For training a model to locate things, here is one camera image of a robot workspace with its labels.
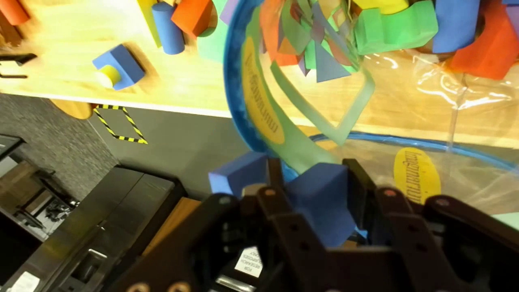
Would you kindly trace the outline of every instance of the foam block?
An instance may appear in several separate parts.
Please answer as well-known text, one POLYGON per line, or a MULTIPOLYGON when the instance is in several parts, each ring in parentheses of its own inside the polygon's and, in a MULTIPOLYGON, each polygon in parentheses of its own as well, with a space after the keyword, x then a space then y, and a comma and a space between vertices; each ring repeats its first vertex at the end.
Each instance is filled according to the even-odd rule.
POLYGON ((30 20, 28 12, 19 0, 0 0, 0 12, 12 27, 20 27, 30 20))
POLYGON ((379 9, 383 15, 393 15, 409 7, 408 0, 354 0, 362 11, 379 9))
POLYGON ((437 0, 439 35, 434 40, 434 53, 447 54, 469 46, 476 36, 481 0, 465 0, 453 6, 452 0, 437 0))
POLYGON ((519 36, 502 0, 482 4, 484 33, 471 46, 458 51, 448 64, 463 72, 490 80, 503 80, 519 56, 519 36))
POLYGON ((361 56, 416 49, 432 41, 437 33, 434 4, 418 2, 395 15, 364 11, 356 27, 356 45, 361 56))
MULTIPOLYGON (((225 12, 226 0, 213 0, 218 15, 225 12)), ((228 41, 229 27, 225 22, 218 22, 216 30, 210 36, 199 38, 199 54, 215 62, 225 62, 225 51, 228 41)))
POLYGON ((317 165, 286 191, 291 207, 306 217, 325 247, 341 247, 356 231, 343 166, 317 165))
POLYGON ((184 53, 184 36, 176 23, 171 22, 174 7, 166 2, 153 6, 153 19, 161 38, 163 51, 169 56, 184 53))
POLYGON ((156 23, 153 20, 153 6, 156 4, 156 0, 137 0, 137 6, 142 12, 142 17, 147 23, 147 28, 148 28, 148 33, 153 40, 153 43, 160 48, 161 46, 161 40, 160 40, 160 35, 158 35, 158 28, 156 28, 156 23))
POLYGON ((117 82, 114 82, 114 90, 117 92, 139 84, 145 77, 143 67, 135 61, 132 53, 122 45, 100 56, 93 64, 98 71, 104 72, 104 75, 111 72, 108 75, 111 82, 114 82, 114 77, 117 77, 116 79, 117 82))
POLYGON ((247 186, 267 184, 268 158, 262 153, 250 153, 231 165, 210 173, 210 186, 213 194, 229 194, 242 199, 247 186))
POLYGON ((212 23, 212 0, 184 0, 176 9, 173 22, 187 35, 200 36, 212 23))
MULTIPOLYGON (((267 184, 268 158, 252 153, 210 173, 213 194, 241 199, 249 186, 267 184)), ((286 186, 291 207, 302 213, 327 247, 341 247, 356 230, 348 210, 348 173, 338 165, 317 165, 286 186)))
POLYGON ((503 4, 508 7, 519 7, 519 0, 503 0, 503 4))

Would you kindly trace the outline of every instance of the yellow foam block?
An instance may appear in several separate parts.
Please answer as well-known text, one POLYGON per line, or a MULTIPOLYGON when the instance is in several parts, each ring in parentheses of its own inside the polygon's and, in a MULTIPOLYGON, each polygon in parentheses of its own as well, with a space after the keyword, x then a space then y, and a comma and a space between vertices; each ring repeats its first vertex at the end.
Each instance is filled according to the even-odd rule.
POLYGON ((155 41, 155 45, 160 48, 161 46, 161 40, 158 35, 158 28, 156 28, 156 22, 153 20, 153 6, 158 4, 158 0, 137 0, 140 14, 143 15, 148 32, 152 35, 152 40, 155 41))
POLYGON ((114 88, 119 84, 121 75, 116 67, 106 66, 100 71, 100 84, 106 88, 114 88))
POLYGON ((362 11, 379 9, 383 15, 403 12, 409 7, 408 0, 354 0, 362 11))

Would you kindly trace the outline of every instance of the blue foam block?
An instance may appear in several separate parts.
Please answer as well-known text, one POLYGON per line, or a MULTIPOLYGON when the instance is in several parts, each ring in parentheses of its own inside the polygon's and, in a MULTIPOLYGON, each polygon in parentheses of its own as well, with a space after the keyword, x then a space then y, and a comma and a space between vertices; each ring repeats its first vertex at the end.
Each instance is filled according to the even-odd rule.
POLYGON ((519 0, 503 0, 507 7, 519 7, 519 0))
POLYGON ((213 194, 229 194, 242 199, 242 191, 247 186, 267 184, 268 157, 250 153, 237 161, 210 173, 210 186, 213 194))
POLYGON ((114 85, 114 90, 117 92, 134 87, 145 77, 143 67, 134 59, 130 51, 122 45, 100 56, 93 64, 98 71, 106 66, 113 66, 117 69, 121 75, 119 84, 114 85))
POLYGON ((294 210, 310 223, 325 247, 341 247, 356 231, 348 210, 348 173, 317 165, 286 187, 294 210))
POLYGON ((437 0, 439 35, 434 53, 447 54, 469 46, 476 38, 481 0, 437 0))
POLYGON ((184 53, 184 35, 173 22, 174 7, 166 2, 153 6, 153 19, 161 38, 163 51, 169 56, 184 53))

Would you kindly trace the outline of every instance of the gray floor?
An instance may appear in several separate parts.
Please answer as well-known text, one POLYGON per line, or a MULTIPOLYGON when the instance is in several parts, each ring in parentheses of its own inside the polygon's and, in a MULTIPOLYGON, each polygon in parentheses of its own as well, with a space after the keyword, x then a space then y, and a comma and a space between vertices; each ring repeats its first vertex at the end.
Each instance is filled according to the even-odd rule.
MULTIPOLYGON (((122 165, 177 176, 192 197, 210 195, 208 173, 247 153, 229 119, 137 109, 129 109, 129 113, 148 145, 119 142, 98 119, 90 122, 122 165)), ((135 137, 122 113, 103 111, 103 116, 116 134, 135 137)))
MULTIPOLYGON (((113 139, 96 116, 67 118, 46 100, 0 96, 0 134, 22 137, 22 157, 85 199, 116 165, 181 178, 194 197, 210 195, 208 173, 247 153, 229 119, 129 109, 150 145, 113 139)), ((114 132, 135 137, 127 119, 103 111, 114 132)))
POLYGON ((80 200, 117 165, 88 122, 64 116, 46 100, 0 95, 0 134, 22 137, 20 155, 56 173, 80 200))

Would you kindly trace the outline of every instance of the black and yellow tape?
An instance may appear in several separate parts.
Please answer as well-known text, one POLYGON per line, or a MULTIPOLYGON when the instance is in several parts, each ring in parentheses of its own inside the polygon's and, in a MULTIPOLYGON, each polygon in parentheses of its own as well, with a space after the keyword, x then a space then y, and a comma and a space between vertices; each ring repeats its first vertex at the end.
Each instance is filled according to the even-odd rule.
POLYGON ((132 119, 132 116, 129 114, 129 111, 126 108, 119 108, 119 106, 108 106, 108 105, 103 105, 103 106, 98 106, 95 109, 95 114, 98 116, 100 122, 106 127, 106 131, 111 134, 111 137, 114 137, 116 140, 121 140, 121 142, 129 142, 129 144, 137 144, 137 145, 148 145, 143 132, 140 131, 140 127, 135 124, 135 121, 132 119), (121 111, 129 124, 132 126, 134 132, 137 134, 137 139, 134 137, 126 137, 126 135, 117 135, 114 132, 114 129, 109 126, 109 122, 106 121, 106 118, 101 114, 101 111, 121 111))

